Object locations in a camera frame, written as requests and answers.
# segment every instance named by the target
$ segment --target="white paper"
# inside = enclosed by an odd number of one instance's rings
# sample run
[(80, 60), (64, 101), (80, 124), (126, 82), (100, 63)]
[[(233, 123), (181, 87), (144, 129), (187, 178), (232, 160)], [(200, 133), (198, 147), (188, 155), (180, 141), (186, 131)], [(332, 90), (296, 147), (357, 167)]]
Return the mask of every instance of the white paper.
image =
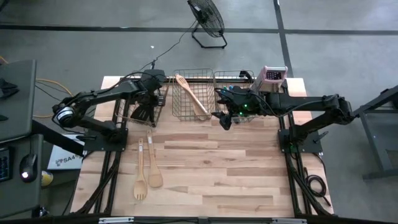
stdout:
[[(77, 134), (64, 134), (65, 137), (75, 140), (81, 145), (84, 142), (76, 138)], [(50, 162), (47, 166), (48, 170), (65, 170), (65, 169), (81, 169), (82, 157), (62, 149), (54, 145), (51, 152)]]

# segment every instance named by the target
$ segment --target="fan grille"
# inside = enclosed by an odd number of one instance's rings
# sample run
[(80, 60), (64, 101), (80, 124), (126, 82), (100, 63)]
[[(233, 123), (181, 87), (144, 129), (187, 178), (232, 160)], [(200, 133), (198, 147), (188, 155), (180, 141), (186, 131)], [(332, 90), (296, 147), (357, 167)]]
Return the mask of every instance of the fan grille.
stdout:
[(202, 28), (212, 37), (221, 37), (224, 33), (224, 21), (211, 0), (188, 0), (193, 15)]

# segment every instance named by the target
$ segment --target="black desk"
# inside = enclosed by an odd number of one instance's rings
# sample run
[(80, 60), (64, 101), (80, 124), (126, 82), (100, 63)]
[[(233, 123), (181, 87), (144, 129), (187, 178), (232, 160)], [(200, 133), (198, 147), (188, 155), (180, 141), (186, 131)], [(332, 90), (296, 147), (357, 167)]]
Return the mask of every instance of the black desk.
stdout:
[(0, 101), (0, 114), (8, 117), (0, 122), (0, 142), (32, 134), (43, 134), (44, 140), (83, 156), (83, 146), (45, 125), (32, 120), (36, 79), (36, 61), (26, 60), (0, 66), (0, 78), (15, 84), (19, 92)]
[(0, 78), (18, 86), (19, 92), (0, 101), (0, 142), (30, 134), (36, 79), (36, 61), (26, 60), (0, 66)]
[[(35, 134), (1, 145), (12, 146), (15, 150), (13, 151), (12, 179), (0, 183), (0, 218), (33, 210), (39, 206), (43, 139), (43, 135)], [(24, 156), (29, 154), (29, 141), (32, 143), (32, 151), (37, 155), (37, 178), (31, 183), (24, 183), (19, 177), (19, 163)]]

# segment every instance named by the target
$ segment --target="desk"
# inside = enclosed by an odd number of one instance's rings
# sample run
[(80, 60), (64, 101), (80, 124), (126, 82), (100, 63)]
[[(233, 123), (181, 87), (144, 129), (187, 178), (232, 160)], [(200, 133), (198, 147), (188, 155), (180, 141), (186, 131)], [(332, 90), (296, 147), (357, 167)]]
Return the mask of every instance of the desk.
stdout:
[(0, 78), (19, 89), (18, 93), (0, 102), (0, 114), (8, 117), (0, 125), (0, 142), (3, 142), (27, 136), (32, 131), (36, 61), (1, 65)]
[[(120, 77), (104, 77), (102, 88)], [(288, 79), (292, 96), (306, 96), (301, 78)], [(95, 118), (111, 120), (114, 102), (98, 105)], [(296, 124), (310, 120), (311, 113), (294, 112)], [(275, 117), (256, 118), (225, 131), (216, 118), (183, 122), (172, 115), (172, 90), (167, 95), (157, 127), (152, 130), (156, 160), (164, 185), (148, 188), (145, 200), (135, 200), (132, 188), (137, 174), (138, 139), (150, 127), (129, 123), (129, 138), (122, 153), (114, 196), (114, 216), (168, 217), (292, 217), (294, 215), (284, 156), (279, 152)], [(149, 153), (144, 144), (145, 175)], [(100, 181), (103, 152), (84, 160), (72, 203), (77, 211)], [(302, 154), (309, 174), (326, 182), (323, 166), (312, 154)], [(298, 190), (300, 208), (304, 211)], [(329, 211), (323, 199), (319, 202)]]
[[(35, 209), (40, 204), (40, 189), (42, 186), (41, 160), (43, 135), (9, 141), (2, 146), (12, 146), (12, 179), (0, 183), (0, 218)], [(37, 155), (37, 178), (31, 183), (23, 183), (19, 176), (19, 164), (30, 149)]]

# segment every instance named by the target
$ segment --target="fan stand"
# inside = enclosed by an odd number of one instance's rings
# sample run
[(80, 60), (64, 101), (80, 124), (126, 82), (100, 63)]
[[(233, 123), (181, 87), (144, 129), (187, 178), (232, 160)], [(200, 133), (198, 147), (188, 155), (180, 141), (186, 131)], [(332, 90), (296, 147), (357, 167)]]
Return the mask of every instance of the fan stand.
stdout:
[(199, 26), (199, 22), (197, 23), (197, 25), (195, 26), (195, 28), (192, 31), (192, 38), (194, 38), (195, 41), (198, 42), (198, 44), (200, 45), (201, 48), (204, 48), (204, 49), (218, 49), (218, 48), (224, 49), (227, 46), (228, 43), (226, 42), (225, 37), (224, 37), (223, 34), (221, 34), (221, 37), (223, 38), (225, 45), (222, 45), (222, 46), (204, 46), (203, 44), (201, 44), (199, 42), (199, 40), (194, 35), (194, 33), (198, 30), (198, 26)]

